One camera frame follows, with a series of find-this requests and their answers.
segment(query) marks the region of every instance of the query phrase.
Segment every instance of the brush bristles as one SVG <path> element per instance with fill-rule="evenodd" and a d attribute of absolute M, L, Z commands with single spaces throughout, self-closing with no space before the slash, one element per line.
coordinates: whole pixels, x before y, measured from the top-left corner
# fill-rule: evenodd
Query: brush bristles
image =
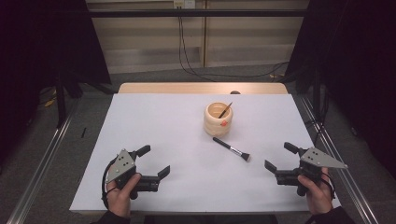
<path fill-rule="evenodd" d="M 242 156 L 241 156 L 245 161 L 250 161 L 250 155 L 249 154 L 247 154 L 247 153 L 242 153 Z"/>

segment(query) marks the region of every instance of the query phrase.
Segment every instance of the makeup brush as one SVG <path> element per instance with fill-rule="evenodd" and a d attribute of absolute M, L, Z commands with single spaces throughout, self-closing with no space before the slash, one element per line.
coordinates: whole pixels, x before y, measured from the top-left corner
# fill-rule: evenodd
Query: makeup brush
<path fill-rule="evenodd" d="M 232 103 L 233 103 L 233 102 L 231 102 L 229 105 L 227 105 L 227 107 L 225 107 L 225 109 L 223 110 L 223 112 L 220 114 L 219 119 L 221 119 L 221 118 L 224 116 L 225 112 L 227 112 L 227 110 L 230 108 L 230 106 L 231 106 Z"/>
<path fill-rule="evenodd" d="M 250 154 L 247 154 L 245 152 L 241 152 L 238 149 L 228 145 L 227 143 L 219 140 L 217 137 L 213 137 L 213 140 L 217 143 L 219 143 L 220 145 L 227 147 L 228 149 L 231 150 L 231 152 L 235 153 L 236 155 L 242 157 L 242 159 L 244 159 L 245 161 L 250 161 Z"/>

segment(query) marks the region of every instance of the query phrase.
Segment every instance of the aluminum rail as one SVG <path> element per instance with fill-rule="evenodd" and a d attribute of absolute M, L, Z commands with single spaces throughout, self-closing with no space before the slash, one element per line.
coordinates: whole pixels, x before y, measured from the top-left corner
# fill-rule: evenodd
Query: aluminum rail
<path fill-rule="evenodd" d="M 311 118 L 311 120 L 315 120 L 313 106 L 311 105 L 308 98 L 305 96 L 302 97 L 301 99 L 304 105 L 304 109 L 306 110 L 306 113 L 308 114 L 309 118 Z M 314 127 L 318 132 L 320 136 L 320 140 L 325 146 L 327 153 L 332 157 L 336 158 L 337 160 L 344 162 L 340 154 L 338 153 L 338 150 L 335 147 L 332 139 L 327 133 L 326 129 L 320 126 L 321 126 L 320 123 L 318 122 L 314 123 Z M 366 198 L 364 197 L 363 193 L 361 192 L 360 188 L 356 184 L 355 180 L 353 179 L 348 169 L 336 169 L 336 170 L 340 175 L 341 180 L 343 181 L 344 186 L 346 187 L 346 190 L 349 193 L 349 196 L 351 197 L 353 203 L 358 209 L 358 212 L 361 214 L 361 218 L 363 219 L 364 223 L 366 224 L 378 223 L 373 213 L 373 210 L 370 207 L 370 204 L 368 204 Z"/>
<path fill-rule="evenodd" d="M 91 18 L 132 17 L 304 17 L 305 9 L 90 9 L 54 12 L 57 16 Z"/>
<path fill-rule="evenodd" d="M 52 137 L 52 140 L 47 147 L 47 150 L 41 159 L 37 169 L 35 170 L 35 174 L 30 180 L 25 192 L 22 194 L 20 200 L 15 206 L 11 216 L 9 217 L 7 224 L 22 224 L 26 219 L 26 216 L 35 200 L 35 196 L 40 190 L 41 184 L 46 176 L 48 169 L 53 161 L 53 158 L 56 155 L 56 152 L 64 139 L 64 135 L 69 127 L 71 118 L 76 113 L 78 107 L 79 100 L 76 100 L 70 109 L 70 113 L 67 116 L 64 124 L 56 129 L 55 134 Z"/>

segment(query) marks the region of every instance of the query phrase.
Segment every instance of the cable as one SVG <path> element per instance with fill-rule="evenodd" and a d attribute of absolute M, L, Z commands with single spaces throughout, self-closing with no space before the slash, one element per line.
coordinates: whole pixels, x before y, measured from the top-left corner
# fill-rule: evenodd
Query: cable
<path fill-rule="evenodd" d="M 329 181 L 326 181 L 323 178 L 321 178 L 320 180 L 330 188 L 330 193 L 331 193 L 332 199 L 335 199 L 335 184 L 334 184 L 334 181 L 332 180 L 332 177 L 330 175 L 323 173 L 323 172 L 322 172 L 322 174 L 326 175 L 329 178 L 330 183 L 329 183 Z"/>
<path fill-rule="evenodd" d="M 107 166 L 106 169 L 105 169 L 105 172 L 103 173 L 103 177 L 102 177 L 102 201 L 103 201 L 103 204 L 105 205 L 105 207 L 106 207 L 107 209 L 108 209 L 107 194 L 108 194 L 111 190 L 113 190 L 113 189 L 111 189 L 111 190 L 109 190 L 108 192 L 106 192 L 106 188 L 105 188 L 106 175 L 107 175 L 108 170 L 110 169 L 110 166 L 111 166 L 112 164 L 114 164 L 114 162 L 116 161 L 116 159 L 117 159 L 117 157 L 114 158 L 114 160 L 112 160 L 112 161 L 108 164 L 108 166 Z"/>
<path fill-rule="evenodd" d="M 187 51 L 186 51 L 186 44 L 185 44 L 185 41 L 184 41 L 183 20 L 182 20 L 181 17 L 178 17 L 178 29 L 179 29 L 178 58 L 179 58 L 179 62 L 180 62 L 181 67 L 188 74 L 191 74 L 191 75 L 194 75 L 194 76 L 197 76 L 197 77 L 200 77 L 200 78 L 212 81 L 212 82 L 216 82 L 216 81 L 213 80 L 213 79 L 204 77 L 204 76 L 211 76 L 211 77 L 246 77 L 246 78 L 250 78 L 250 77 L 264 77 L 264 76 L 268 76 L 268 75 L 271 75 L 271 74 L 275 73 L 275 71 L 278 70 L 279 68 L 281 68 L 284 64 L 288 64 L 289 63 L 289 62 L 276 63 L 273 66 L 273 70 L 271 70 L 271 71 L 269 71 L 267 73 L 264 73 L 264 74 L 258 74 L 258 75 L 254 75 L 254 76 L 234 76 L 234 75 L 211 74 L 211 73 L 198 74 L 194 69 L 192 69 L 192 67 L 190 65 L 190 62 L 189 62 L 189 57 L 188 57 Z M 190 71 L 187 70 L 184 67 L 184 65 L 183 65 L 183 63 L 181 61 L 181 44 L 183 44 L 184 55 L 185 55 L 185 58 L 187 60 L 187 65 L 189 66 Z"/>
<path fill-rule="evenodd" d="M 185 41 L 184 41 L 183 20 L 181 19 L 181 17 L 178 17 L 178 33 L 179 33 L 179 41 L 178 41 L 178 59 L 179 59 L 179 61 L 180 61 L 180 65 L 181 65 L 181 67 L 183 68 L 183 70 L 184 70 L 185 72 L 187 72 L 188 74 L 191 74 L 191 75 L 194 75 L 194 76 L 197 76 L 197 77 L 200 77 L 200 78 L 203 78 L 203 79 L 206 79 L 206 80 L 209 80 L 209 81 L 214 82 L 215 80 L 212 80 L 212 79 L 210 79 L 210 78 L 202 77 L 202 76 L 198 75 L 198 74 L 191 68 L 190 62 L 189 62 L 189 57 L 187 57 L 186 43 L 185 43 Z M 188 70 L 183 66 L 183 62 L 181 61 L 181 43 L 183 43 L 184 55 L 185 55 L 185 58 L 186 58 L 186 60 L 187 60 L 187 65 L 189 66 L 191 72 L 188 71 Z"/>
<path fill-rule="evenodd" d="M 325 87 L 325 92 L 324 92 L 324 96 L 323 96 L 323 106 L 320 110 L 320 120 L 322 120 L 322 122 L 320 123 L 319 130 L 315 136 L 314 146 L 317 145 L 319 134 L 321 133 L 321 131 L 324 128 L 324 123 L 326 121 L 327 112 L 329 111 L 329 104 L 330 104 L 330 94 L 329 94 L 329 91 L 327 90 L 327 88 Z"/>

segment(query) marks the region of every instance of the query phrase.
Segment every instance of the white table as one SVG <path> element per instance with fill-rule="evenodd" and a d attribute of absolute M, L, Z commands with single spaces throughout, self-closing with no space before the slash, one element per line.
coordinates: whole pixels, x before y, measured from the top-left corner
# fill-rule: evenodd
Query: white table
<path fill-rule="evenodd" d="M 233 102 L 233 126 L 221 139 L 249 153 L 250 162 L 214 142 L 204 131 L 204 109 L 215 101 Z M 305 198 L 296 194 L 297 188 L 279 186 L 264 168 L 265 160 L 282 170 L 298 166 L 298 156 L 283 148 L 284 142 L 303 148 L 313 146 L 288 94 L 116 94 L 70 210 L 81 214 L 105 212 L 100 199 L 101 181 L 109 161 L 123 148 L 133 151 L 151 145 L 151 151 L 136 160 L 137 171 L 156 175 L 170 165 L 171 173 L 162 180 L 158 192 L 140 192 L 132 201 L 133 211 L 307 211 Z"/>

